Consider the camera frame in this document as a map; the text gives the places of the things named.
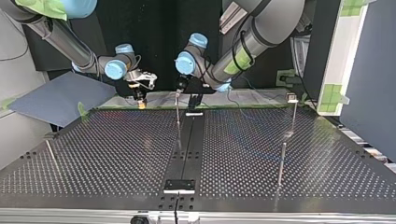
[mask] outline green tape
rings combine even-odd
[[[337,111],[338,104],[341,103],[342,85],[326,84],[321,97],[319,112],[334,113]]]
[[[8,110],[8,107],[16,101],[17,98],[9,98],[1,102],[1,108],[4,110]]]
[[[250,58],[244,49],[239,50],[239,52],[235,55],[235,60],[238,62],[238,65],[246,70],[250,67]],[[229,75],[236,75],[240,70],[236,67],[236,64],[232,60],[227,67],[224,69],[224,72]]]
[[[89,112],[85,110],[84,104],[82,102],[78,102],[78,113],[81,116],[82,121],[88,118]]]
[[[67,14],[61,0],[15,0],[21,7],[27,7],[39,14],[67,21]]]
[[[363,6],[365,6],[364,0],[345,0],[341,9],[341,17],[359,16]]]

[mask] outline vertical post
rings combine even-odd
[[[53,160],[56,160],[55,154],[53,154],[52,147],[50,145],[50,140],[46,139],[46,143],[47,143],[47,147],[49,148],[50,156],[52,157]]]
[[[279,176],[277,178],[277,184],[279,187],[282,186],[282,175],[283,175],[283,166],[284,166],[284,162],[285,162],[285,156],[286,156],[286,143],[282,144],[282,152],[281,152],[281,156],[280,156],[280,166],[279,166]]]
[[[177,128],[180,130],[180,112],[178,110],[178,98],[179,98],[179,96],[180,96],[180,93],[177,91],[175,104],[176,104],[176,114],[177,114]]]

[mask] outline black curtain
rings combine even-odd
[[[206,35],[207,55],[219,58],[221,0],[99,0],[96,14],[107,53],[132,44],[142,55],[139,67],[158,76],[156,91],[175,90],[174,59],[192,33]]]

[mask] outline gray robot arm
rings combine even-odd
[[[253,17],[247,31],[242,32],[241,38],[216,64],[204,58],[207,38],[192,34],[189,44],[175,60],[180,74],[201,78],[213,90],[226,90],[234,77],[253,65],[256,57],[291,34],[304,10],[304,0],[241,0],[238,3],[250,11],[246,20]]]
[[[136,97],[134,95],[134,98],[142,108],[145,107],[146,93],[141,92],[144,91],[142,88],[154,89],[154,82],[157,77],[154,74],[142,73],[138,69],[140,60],[136,59],[131,45],[117,46],[116,56],[114,57],[96,57],[94,52],[78,39],[65,21],[36,14],[28,8],[18,6],[12,0],[1,0],[0,8],[15,21],[28,25],[59,50],[72,62],[75,70],[82,73],[106,74],[114,80],[123,78],[128,81],[131,89],[136,91]],[[142,81],[149,81],[149,84],[143,85]]]

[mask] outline black cable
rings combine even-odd
[[[178,207],[178,197],[180,196],[180,193],[177,195],[177,199],[176,199],[176,205],[175,205],[175,224],[178,224],[178,217],[177,217],[177,207]]]
[[[235,49],[235,46],[236,46],[236,38],[238,37],[239,33],[241,32],[242,27],[243,27],[243,26],[245,25],[245,23],[248,21],[248,18],[249,18],[249,17],[250,17],[250,13],[246,15],[246,17],[244,18],[244,20],[242,21],[242,23],[239,25],[238,29],[236,30],[236,33],[235,33],[235,35],[233,36],[233,44],[232,44],[232,48],[231,48],[231,52],[232,52],[232,54],[233,54],[233,62],[235,63],[235,66],[241,71],[241,73],[245,72],[246,70],[243,69],[243,68],[239,65],[238,61],[236,60],[236,49]]]
[[[304,88],[304,91],[306,92],[306,95],[308,95],[308,98],[311,100],[311,103],[312,103],[312,105],[314,106],[315,110],[318,111],[318,106],[314,103],[314,99],[313,99],[313,98],[311,97],[311,95],[309,94],[308,89],[307,89],[306,86],[305,86],[303,77],[302,77],[302,75],[300,74],[300,67],[299,67],[298,62],[297,62],[296,43],[295,43],[294,37],[292,37],[292,42],[293,42],[293,55],[294,55],[294,59],[296,60],[297,75],[298,75],[298,77],[300,78],[301,83],[303,84],[303,88]]]
[[[235,35],[233,36],[233,43],[232,43],[233,62],[234,62],[234,64],[235,64],[235,66],[236,66],[236,67],[239,69],[239,71],[240,71],[238,75],[232,77],[232,80],[231,80],[231,81],[220,81],[220,80],[216,79],[215,76],[213,75],[213,71],[209,71],[209,70],[208,70],[208,68],[210,67],[211,62],[208,60],[208,57],[205,57],[205,72],[208,73],[208,75],[210,76],[211,79],[213,79],[214,81],[216,81],[216,82],[219,83],[219,84],[230,84],[230,83],[232,83],[233,81],[237,80],[245,71],[248,70],[248,69],[243,69],[243,68],[239,65],[238,61],[236,60],[236,49],[235,49],[235,47],[237,46],[236,38],[238,37],[238,35],[240,35],[240,41],[241,41],[242,48],[244,49],[245,53],[247,54],[247,56],[248,56],[249,59],[250,59],[250,66],[252,66],[252,65],[255,63],[255,59],[254,59],[254,57],[252,56],[252,54],[250,53],[250,50],[248,49],[248,46],[247,46],[246,41],[245,41],[245,34],[246,34],[246,31],[241,31],[241,30],[242,30],[242,27],[245,25],[245,23],[247,22],[247,20],[248,20],[249,17],[250,17],[250,14],[248,14],[248,15],[244,18],[244,20],[242,21],[242,23],[239,25],[238,29],[236,30]]]
[[[21,55],[18,55],[18,56],[16,56],[16,57],[13,57],[13,58],[0,59],[0,62],[7,62],[7,61],[12,61],[12,60],[19,59],[19,58],[21,58],[21,57],[25,56],[25,55],[27,54],[27,52],[28,52],[28,51],[29,51],[29,46],[26,44],[26,49],[25,49],[25,51],[24,51],[24,53],[23,53],[23,54],[21,54]]]
[[[1,12],[3,14],[3,17],[6,18],[9,21],[9,23],[15,28],[15,30],[24,38],[25,37],[24,33],[14,24],[14,22],[12,22],[12,20],[5,14],[5,12],[3,12],[3,11],[1,11]],[[28,51],[29,51],[29,45],[26,42],[26,49],[21,55],[18,55],[18,56],[12,57],[12,58],[7,58],[7,59],[0,59],[0,62],[7,62],[7,61],[19,59],[19,58],[25,56]]]

